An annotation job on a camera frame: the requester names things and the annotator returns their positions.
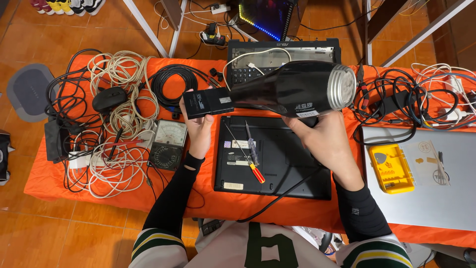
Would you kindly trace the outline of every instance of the hand holding device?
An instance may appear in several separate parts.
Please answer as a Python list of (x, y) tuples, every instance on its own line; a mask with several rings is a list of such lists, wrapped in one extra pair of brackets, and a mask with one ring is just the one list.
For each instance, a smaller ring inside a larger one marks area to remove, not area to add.
[(301, 139), (304, 147), (325, 167), (332, 170), (339, 184), (349, 191), (364, 187), (360, 170), (350, 150), (344, 117), (333, 111), (319, 117), (310, 128), (296, 118), (282, 116), (283, 121)]
[(212, 115), (207, 114), (205, 117), (189, 120), (187, 118), (183, 97), (180, 99), (179, 105), (190, 137), (190, 149), (188, 153), (196, 159), (203, 159), (210, 148), (211, 126), (214, 118)]

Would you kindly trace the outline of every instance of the yellow shoe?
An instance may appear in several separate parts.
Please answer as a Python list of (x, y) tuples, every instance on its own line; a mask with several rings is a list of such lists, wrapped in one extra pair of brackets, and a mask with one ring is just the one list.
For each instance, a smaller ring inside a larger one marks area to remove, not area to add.
[(56, 0), (47, 0), (46, 2), (50, 5), (51, 9), (53, 9), (56, 14), (61, 15), (64, 13), (64, 10), (61, 9), (60, 4), (58, 4)]
[(74, 11), (69, 7), (71, 4), (71, 0), (56, 0), (56, 2), (61, 6), (61, 9), (67, 14), (67, 15), (73, 15)]

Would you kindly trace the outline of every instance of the laptop keyboard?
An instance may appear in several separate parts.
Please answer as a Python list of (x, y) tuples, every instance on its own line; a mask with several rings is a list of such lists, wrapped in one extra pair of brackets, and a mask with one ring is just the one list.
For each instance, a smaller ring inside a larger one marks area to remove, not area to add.
[[(263, 67), (263, 68), (260, 68), (260, 70), (264, 74), (266, 74), (268, 72), (276, 70), (277, 68), (279, 67), (266, 67), (266, 68)], [(233, 69), (233, 78), (231, 82), (233, 84), (240, 84), (260, 76), (263, 76), (263, 75), (258, 70), (256, 70), (256, 68)]]

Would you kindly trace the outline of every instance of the white jersey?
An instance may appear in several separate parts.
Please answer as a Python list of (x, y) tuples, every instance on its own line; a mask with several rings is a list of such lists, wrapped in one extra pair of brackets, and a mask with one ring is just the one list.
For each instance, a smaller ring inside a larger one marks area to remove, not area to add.
[(225, 221), (216, 231), (200, 234), (195, 247), (198, 254), (188, 262), (179, 238), (145, 229), (134, 244), (129, 268), (412, 268), (393, 234), (341, 248), (337, 264), (298, 233), (273, 224)]

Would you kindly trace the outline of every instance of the person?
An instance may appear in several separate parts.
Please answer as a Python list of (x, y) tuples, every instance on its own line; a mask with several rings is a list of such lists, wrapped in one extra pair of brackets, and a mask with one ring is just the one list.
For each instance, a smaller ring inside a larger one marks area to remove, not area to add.
[(340, 218), (350, 242), (337, 251), (337, 264), (291, 229), (235, 221), (224, 221), (215, 231), (200, 234), (195, 244), (198, 254), (188, 262), (180, 226), (188, 196), (210, 147), (214, 118), (206, 115), (188, 120), (183, 99), (180, 107), (190, 149), (150, 210), (134, 244), (129, 268), (412, 267), (360, 175), (340, 112), (321, 116), (314, 128), (283, 117), (303, 146), (333, 171)]

